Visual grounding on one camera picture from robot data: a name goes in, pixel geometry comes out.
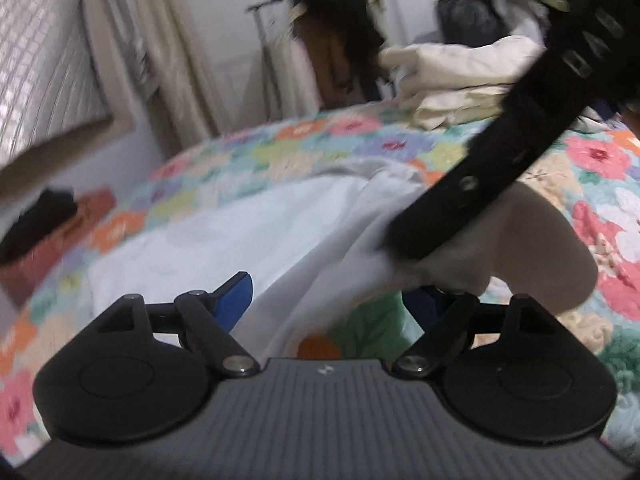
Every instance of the white sheet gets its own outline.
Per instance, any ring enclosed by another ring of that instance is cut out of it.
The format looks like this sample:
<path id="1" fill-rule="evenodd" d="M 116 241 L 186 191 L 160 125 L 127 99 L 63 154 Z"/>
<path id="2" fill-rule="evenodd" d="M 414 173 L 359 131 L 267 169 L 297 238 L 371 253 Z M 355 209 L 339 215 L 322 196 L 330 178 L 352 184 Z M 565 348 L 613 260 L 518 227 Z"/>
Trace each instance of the white sheet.
<path id="1" fill-rule="evenodd" d="M 129 292 L 167 302 L 215 290 L 239 270 L 251 274 L 257 297 L 336 227 L 366 184 L 360 176 L 320 176 L 142 234 L 89 268 L 94 316 Z"/>
<path id="2" fill-rule="evenodd" d="M 495 275 L 554 314 L 590 295 L 597 268 L 589 250 L 561 213 L 523 184 L 424 260 L 392 259 L 381 249 L 384 230 L 423 191 L 415 168 L 360 158 L 201 211 L 95 262 L 89 269 L 94 314 L 128 292 L 171 301 L 247 270 L 255 299 L 232 335 L 265 362 L 294 355 L 308 334 L 395 290 L 433 284 L 479 295 Z"/>

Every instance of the curtain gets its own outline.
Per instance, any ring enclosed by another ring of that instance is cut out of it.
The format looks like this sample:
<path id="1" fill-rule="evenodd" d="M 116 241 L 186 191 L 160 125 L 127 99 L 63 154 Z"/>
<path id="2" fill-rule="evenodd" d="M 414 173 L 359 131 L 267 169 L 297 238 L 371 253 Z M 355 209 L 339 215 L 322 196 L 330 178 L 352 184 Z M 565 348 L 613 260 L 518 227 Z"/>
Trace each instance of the curtain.
<path id="1" fill-rule="evenodd" d="M 138 17 L 135 0 L 104 0 L 109 10 L 113 35 L 138 92 L 147 101 L 157 90 L 158 81 L 151 65 Z"/>
<path id="2" fill-rule="evenodd" d="M 136 0 L 146 50 L 159 91 L 183 148 L 220 134 L 208 101 L 210 89 L 198 70 L 172 0 Z"/>

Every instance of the red cloth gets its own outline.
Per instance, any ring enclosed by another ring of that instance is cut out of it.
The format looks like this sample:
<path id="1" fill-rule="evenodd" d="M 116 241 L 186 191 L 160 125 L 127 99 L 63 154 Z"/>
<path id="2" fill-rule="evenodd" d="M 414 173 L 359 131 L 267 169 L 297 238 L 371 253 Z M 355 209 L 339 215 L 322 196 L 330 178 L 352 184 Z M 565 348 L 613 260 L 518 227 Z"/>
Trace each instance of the red cloth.
<path id="1" fill-rule="evenodd" d="M 116 205 L 113 193 L 99 189 L 78 200 L 78 212 L 16 262 L 0 267 L 0 285 L 22 306 L 62 256 L 82 241 Z"/>

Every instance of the logo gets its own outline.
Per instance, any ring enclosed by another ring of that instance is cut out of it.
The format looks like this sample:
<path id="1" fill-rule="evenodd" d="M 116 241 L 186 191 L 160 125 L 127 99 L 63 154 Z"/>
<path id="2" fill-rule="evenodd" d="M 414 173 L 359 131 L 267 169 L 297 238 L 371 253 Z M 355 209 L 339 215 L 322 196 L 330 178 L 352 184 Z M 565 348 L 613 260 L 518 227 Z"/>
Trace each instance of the logo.
<path id="1" fill-rule="evenodd" d="M 322 365 L 321 367 L 316 368 L 316 371 L 321 374 L 324 375 L 325 377 L 331 375 L 332 373 L 335 372 L 335 368 L 332 367 L 331 365 Z"/>

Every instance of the black cloth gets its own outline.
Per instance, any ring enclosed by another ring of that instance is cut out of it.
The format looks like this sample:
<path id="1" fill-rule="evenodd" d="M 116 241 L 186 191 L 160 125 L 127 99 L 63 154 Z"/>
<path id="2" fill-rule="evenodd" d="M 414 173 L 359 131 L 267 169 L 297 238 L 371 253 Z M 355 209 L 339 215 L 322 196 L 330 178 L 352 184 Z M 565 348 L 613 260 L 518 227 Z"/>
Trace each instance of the black cloth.
<path id="1" fill-rule="evenodd" d="M 77 211 L 78 204 L 71 192 L 45 189 L 36 203 L 21 213 L 0 242 L 0 265 L 27 254 Z"/>
<path id="2" fill-rule="evenodd" d="M 439 0 L 438 23 L 444 43 L 485 46 L 504 38 L 507 28 L 490 0 Z"/>
<path id="3" fill-rule="evenodd" d="M 379 100 L 375 85 L 378 53 L 385 38 L 369 14 L 367 0 L 291 0 L 305 4 L 306 15 L 322 20 L 344 41 L 344 55 L 360 82 L 367 100 Z"/>

